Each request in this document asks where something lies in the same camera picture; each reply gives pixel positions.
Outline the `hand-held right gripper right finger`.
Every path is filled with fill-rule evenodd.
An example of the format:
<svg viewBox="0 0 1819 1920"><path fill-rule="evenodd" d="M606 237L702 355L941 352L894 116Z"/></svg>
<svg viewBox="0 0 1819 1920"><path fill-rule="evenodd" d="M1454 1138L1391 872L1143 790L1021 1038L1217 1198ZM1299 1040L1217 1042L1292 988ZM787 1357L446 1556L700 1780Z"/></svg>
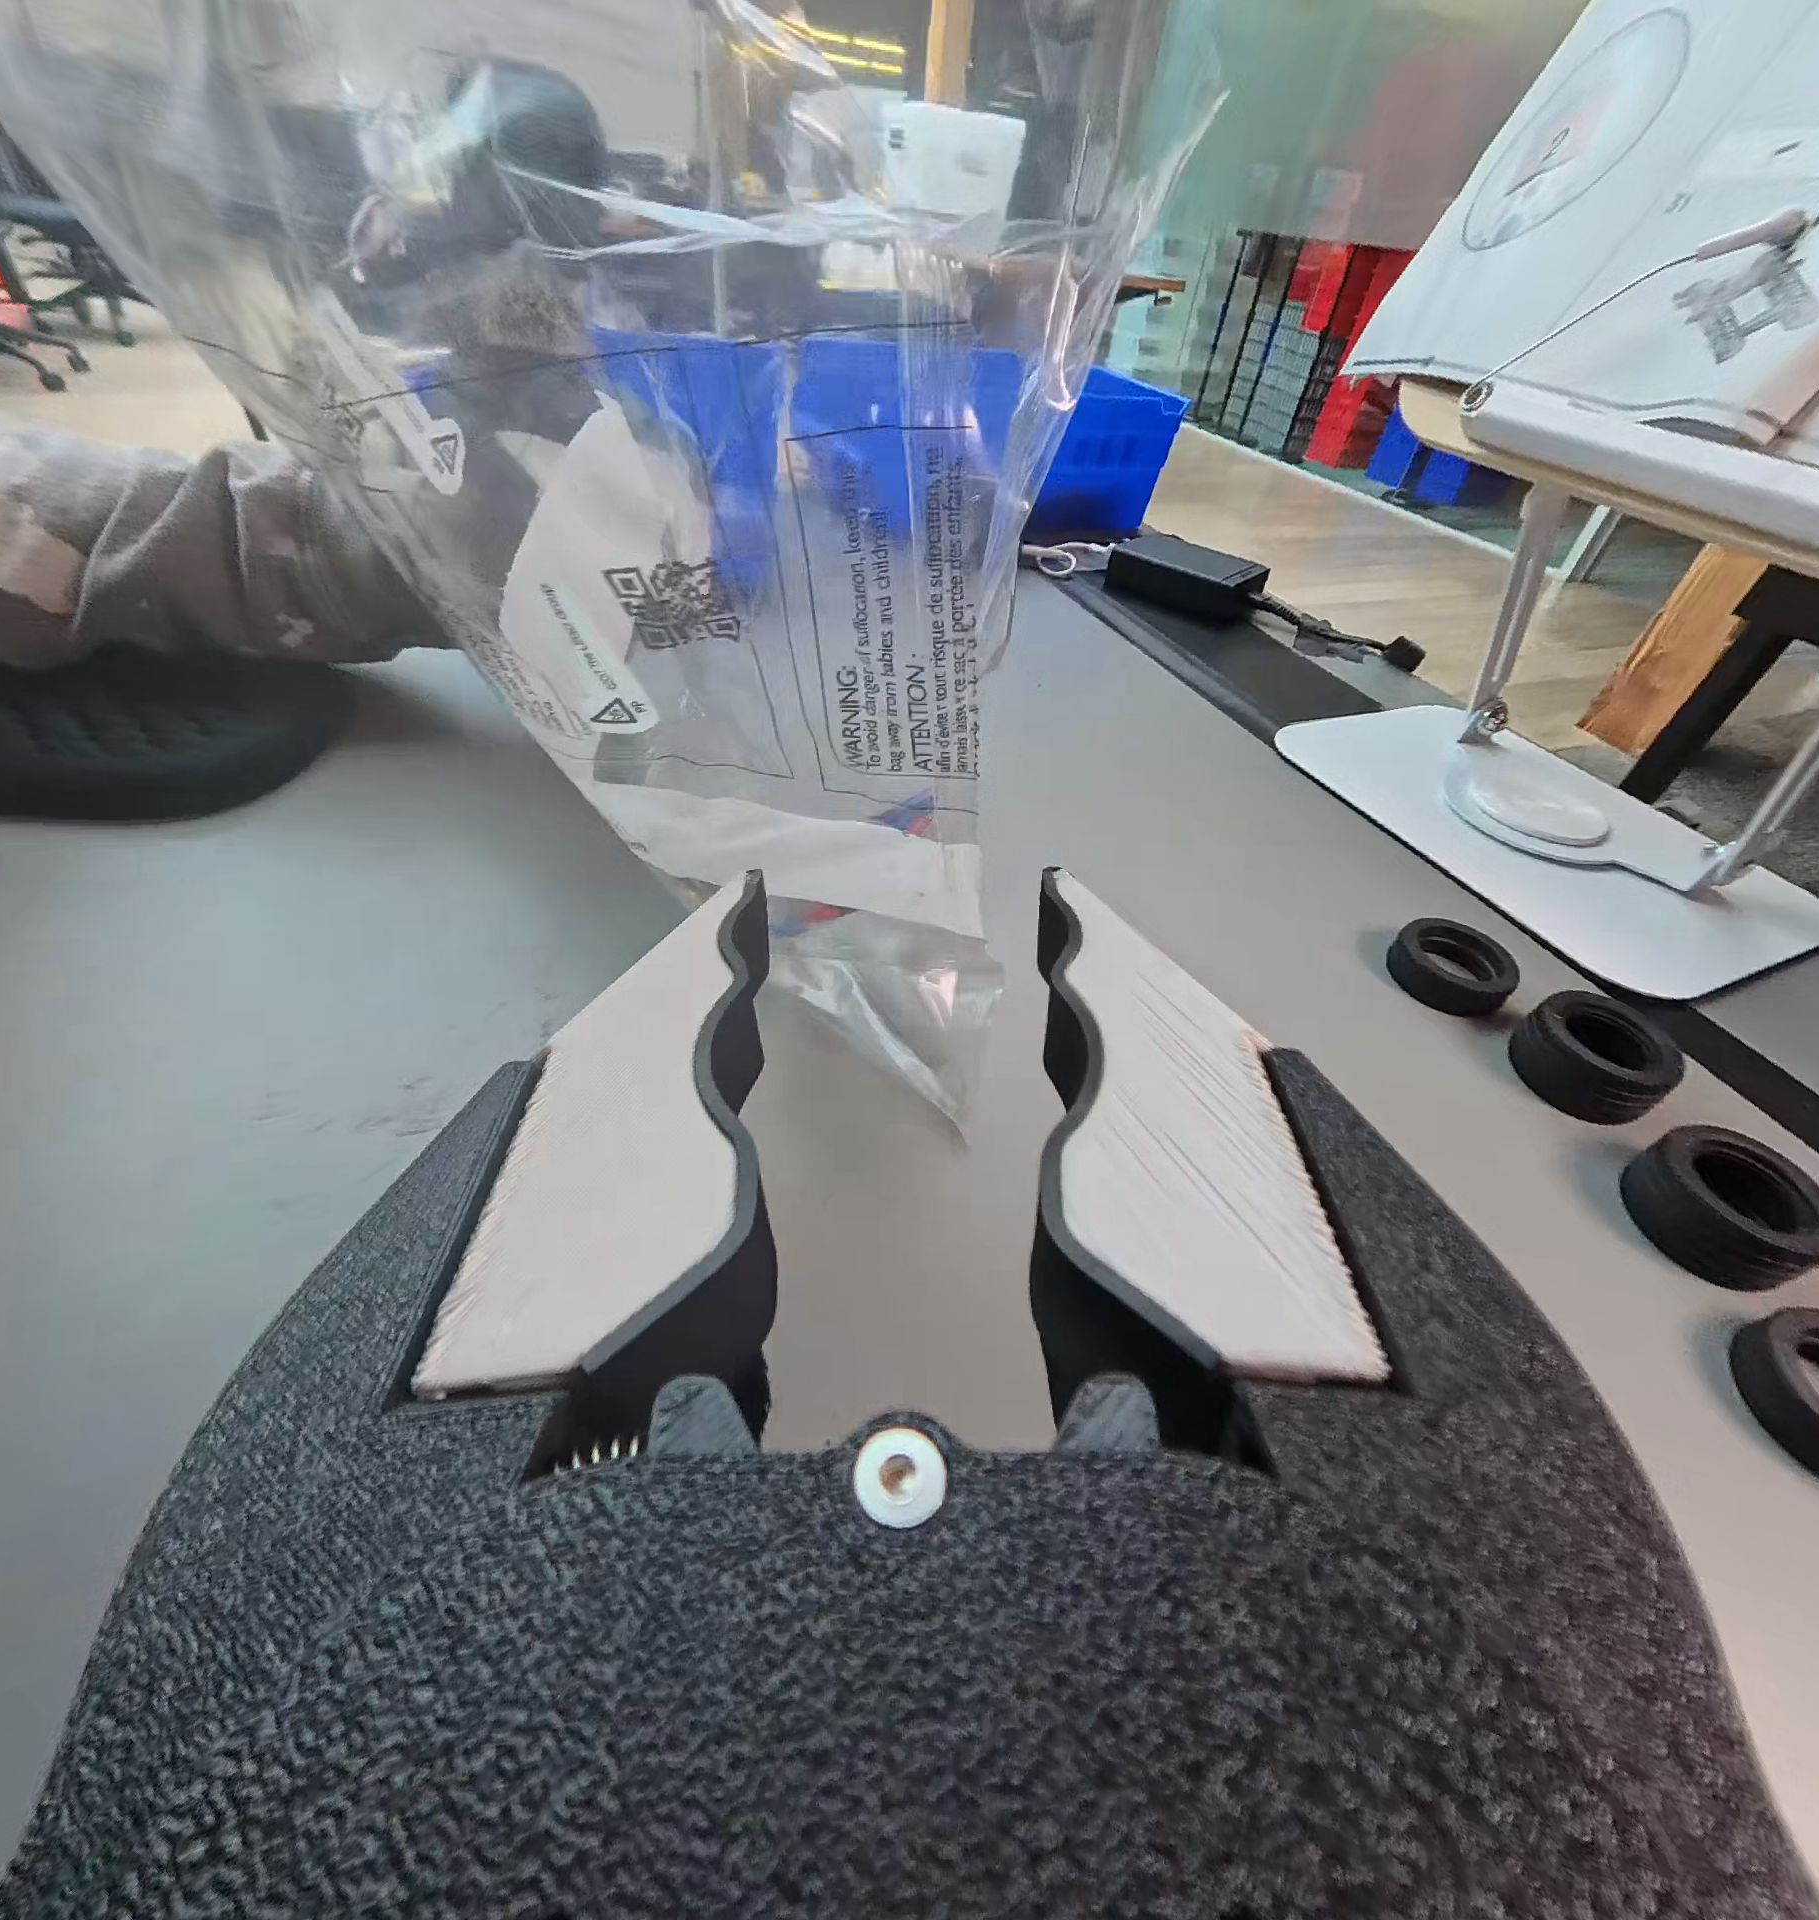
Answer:
<svg viewBox="0 0 1819 1920"><path fill-rule="evenodd" d="M1060 1118L1029 1297L1058 1427L1108 1378L1144 1389L1163 1445L1223 1445L1245 1382L1389 1388L1272 1048L1060 865L1036 957Z"/></svg>

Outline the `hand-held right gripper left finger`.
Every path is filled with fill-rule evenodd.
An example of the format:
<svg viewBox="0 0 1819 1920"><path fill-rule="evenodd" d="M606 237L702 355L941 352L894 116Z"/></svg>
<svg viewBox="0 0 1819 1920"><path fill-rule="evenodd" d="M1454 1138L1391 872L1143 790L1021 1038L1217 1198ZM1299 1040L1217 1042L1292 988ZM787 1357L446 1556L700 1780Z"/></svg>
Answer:
<svg viewBox="0 0 1819 1920"><path fill-rule="evenodd" d="M777 1249L744 1110L772 960L751 871L514 1073L410 1397L553 1395L538 1449L757 1449Z"/></svg>

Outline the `large clear plastic bag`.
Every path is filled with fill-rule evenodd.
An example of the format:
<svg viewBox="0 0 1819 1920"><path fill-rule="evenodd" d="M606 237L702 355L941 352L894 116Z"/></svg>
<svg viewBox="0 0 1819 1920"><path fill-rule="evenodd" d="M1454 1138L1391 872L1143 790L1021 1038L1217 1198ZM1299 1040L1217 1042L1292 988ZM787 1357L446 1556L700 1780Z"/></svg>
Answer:
<svg viewBox="0 0 1819 1920"><path fill-rule="evenodd" d="M278 438L358 421L351 503L662 876L984 938L980 679L1114 293L1227 93L1159 108L1167 4L980 4L987 86L886 103L809 4L0 4L0 117ZM443 376L385 290L385 119L546 65L611 150L589 326L774 341L769 533L585 346ZM909 440L909 531L792 438L805 337L1011 351L1006 471Z"/></svg>

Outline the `person's left forearm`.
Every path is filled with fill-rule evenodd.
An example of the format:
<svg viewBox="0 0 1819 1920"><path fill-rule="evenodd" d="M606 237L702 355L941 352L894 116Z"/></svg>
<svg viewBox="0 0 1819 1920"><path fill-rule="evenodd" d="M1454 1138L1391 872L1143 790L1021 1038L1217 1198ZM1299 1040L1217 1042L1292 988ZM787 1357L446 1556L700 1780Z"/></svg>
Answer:
<svg viewBox="0 0 1819 1920"><path fill-rule="evenodd" d="M126 646L282 665L453 651L352 503L358 421L188 459L0 416L0 665Z"/></svg>

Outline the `grey desk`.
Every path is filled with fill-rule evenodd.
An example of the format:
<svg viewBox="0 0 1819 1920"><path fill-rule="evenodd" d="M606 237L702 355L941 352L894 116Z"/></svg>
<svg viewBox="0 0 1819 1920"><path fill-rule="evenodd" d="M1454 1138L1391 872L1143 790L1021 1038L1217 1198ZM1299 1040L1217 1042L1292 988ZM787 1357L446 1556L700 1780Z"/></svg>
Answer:
<svg viewBox="0 0 1819 1920"><path fill-rule="evenodd" d="M356 679L303 777L179 827L0 824L0 1877L105 1601L188 1435L292 1292L497 1067L677 908L472 667ZM1819 1884L1819 1481L1727 1367L1772 1299L1625 1220L1673 1124L1819 1156L1705 1067L1632 1133L1516 1082L1503 1036L1382 972L1400 924L1486 926L1521 1005L1578 980L1305 783L1101 617L1023 586L990 691L981 838L1009 969L968 1135L821 1022L758 998L748 1104L777 1238L769 1441L916 1408L1038 1449L1029 1310L1038 876L1067 865L1274 1044L1303 1050L1580 1359L1667 1506L1786 1823ZM1784 1292L1819 1306L1819 1271Z"/></svg>

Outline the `black toy tyre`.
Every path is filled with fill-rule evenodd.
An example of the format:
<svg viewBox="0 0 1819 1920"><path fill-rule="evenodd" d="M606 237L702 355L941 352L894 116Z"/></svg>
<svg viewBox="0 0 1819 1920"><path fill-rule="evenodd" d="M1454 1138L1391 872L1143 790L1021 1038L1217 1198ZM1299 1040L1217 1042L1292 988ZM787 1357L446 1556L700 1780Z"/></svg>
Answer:
<svg viewBox="0 0 1819 1920"><path fill-rule="evenodd" d="M1819 1266L1819 1184L1748 1135L1673 1127L1619 1191L1642 1237L1714 1287L1773 1292Z"/></svg>
<svg viewBox="0 0 1819 1920"><path fill-rule="evenodd" d="M1545 995L1511 1030L1510 1066L1545 1104L1592 1126L1652 1114L1688 1072L1673 1036L1611 995Z"/></svg>
<svg viewBox="0 0 1819 1920"><path fill-rule="evenodd" d="M1519 986L1519 969L1498 942L1473 924L1419 918L1391 938L1386 969L1403 993L1462 1022L1498 1015Z"/></svg>
<svg viewBox="0 0 1819 1920"><path fill-rule="evenodd" d="M1819 1310L1784 1309L1744 1323L1730 1342L1730 1368L1760 1430L1819 1481Z"/></svg>

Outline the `white book stand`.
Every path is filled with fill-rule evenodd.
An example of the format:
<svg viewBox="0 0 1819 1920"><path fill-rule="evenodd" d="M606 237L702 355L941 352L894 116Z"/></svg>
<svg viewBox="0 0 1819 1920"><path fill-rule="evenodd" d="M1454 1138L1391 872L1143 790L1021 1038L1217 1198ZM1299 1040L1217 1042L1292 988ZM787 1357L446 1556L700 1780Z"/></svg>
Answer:
<svg viewBox="0 0 1819 1920"><path fill-rule="evenodd" d="M1516 733L1506 691L1573 494L1759 537L1819 580L1819 468L1498 376L1456 417L1535 481L1470 709L1286 725L1281 757L1601 986L1694 1002L1817 954L1819 900L1760 860L1819 774L1819 722L1741 832L1713 843Z"/></svg>

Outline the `black office chair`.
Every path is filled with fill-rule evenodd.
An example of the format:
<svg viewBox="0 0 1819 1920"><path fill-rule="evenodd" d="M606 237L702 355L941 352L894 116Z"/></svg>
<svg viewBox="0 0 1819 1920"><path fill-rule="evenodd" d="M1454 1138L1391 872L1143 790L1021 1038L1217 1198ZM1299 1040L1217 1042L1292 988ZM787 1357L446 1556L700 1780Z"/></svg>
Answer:
<svg viewBox="0 0 1819 1920"><path fill-rule="evenodd" d="M135 348L131 311L147 304L0 122L0 362L49 394L91 372L86 337Z"/></svg>

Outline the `long blue bin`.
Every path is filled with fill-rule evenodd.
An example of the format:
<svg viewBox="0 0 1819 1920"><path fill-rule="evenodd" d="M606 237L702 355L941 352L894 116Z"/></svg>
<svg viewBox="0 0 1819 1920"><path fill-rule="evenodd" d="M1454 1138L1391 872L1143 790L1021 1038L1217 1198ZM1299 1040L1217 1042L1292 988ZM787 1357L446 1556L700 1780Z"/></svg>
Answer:
<svg viewBox="0 0 1819 1920"><path fill-rule="evenodd" d="M805 337L789 420L792 438L821 451L839 493L909 531L909 440L950 430L952 451L985 475L1006 471L1011 426L1025 383L1011 351L945 346L901 365L899 335ZM1185 420L1185 397L1094 367L1049 471L1033 489L1023 542L1104 544L1136 535Z"/></svg>

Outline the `black power brick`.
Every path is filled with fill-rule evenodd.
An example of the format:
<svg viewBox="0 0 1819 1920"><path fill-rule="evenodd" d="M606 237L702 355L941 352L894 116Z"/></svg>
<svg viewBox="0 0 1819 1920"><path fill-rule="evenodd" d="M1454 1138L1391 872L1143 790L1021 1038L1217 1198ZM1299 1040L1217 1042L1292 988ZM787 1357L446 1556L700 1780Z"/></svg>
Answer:
<svg viewBox="0 0 1819 1920"><path fill-rule="evenodd" d="M1139 533L1117 542L1104 565L1104 594L1223 626L1264 602L1272 570L1194 542Z"/></svg>

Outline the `black wrist rest pad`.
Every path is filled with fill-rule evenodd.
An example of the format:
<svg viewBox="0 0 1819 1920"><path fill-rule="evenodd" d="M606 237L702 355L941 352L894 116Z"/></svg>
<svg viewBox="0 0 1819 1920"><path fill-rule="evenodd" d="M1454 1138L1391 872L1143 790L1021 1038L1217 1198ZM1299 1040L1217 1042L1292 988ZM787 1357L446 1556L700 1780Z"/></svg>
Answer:
<svg viewBox="0 0 1819 1920"><path fill-rule="evenodd" d="M0 822L203 820L297 779L346 731L333 667L110 648L0 663Z"/></svg>

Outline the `stack of red blue bins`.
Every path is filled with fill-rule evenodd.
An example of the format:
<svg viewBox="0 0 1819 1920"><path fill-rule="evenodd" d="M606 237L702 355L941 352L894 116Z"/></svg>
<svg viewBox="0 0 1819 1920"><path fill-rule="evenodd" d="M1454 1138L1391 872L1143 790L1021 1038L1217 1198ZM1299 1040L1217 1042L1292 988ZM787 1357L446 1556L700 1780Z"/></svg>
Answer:
<svg viewBox="0 0 1819 1920"><path fill-rule="evenodd" d="M1391 376L1347 373L1415 252L1236 230L1191 420L1290 468L1432 518L1490 518L1516 483L1419 440Z"/></svg>

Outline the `instruction booklet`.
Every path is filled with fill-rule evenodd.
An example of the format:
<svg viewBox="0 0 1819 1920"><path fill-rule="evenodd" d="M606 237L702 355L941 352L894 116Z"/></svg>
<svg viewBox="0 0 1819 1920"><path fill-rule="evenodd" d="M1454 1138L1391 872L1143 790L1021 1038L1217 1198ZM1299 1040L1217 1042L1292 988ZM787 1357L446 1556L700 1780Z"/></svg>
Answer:
<svg viewBox="0 0 1819 1920"><path fill-rule="evenodd" d="M1594 4L1345 372L1819 464L1819 2Z"/></svg>

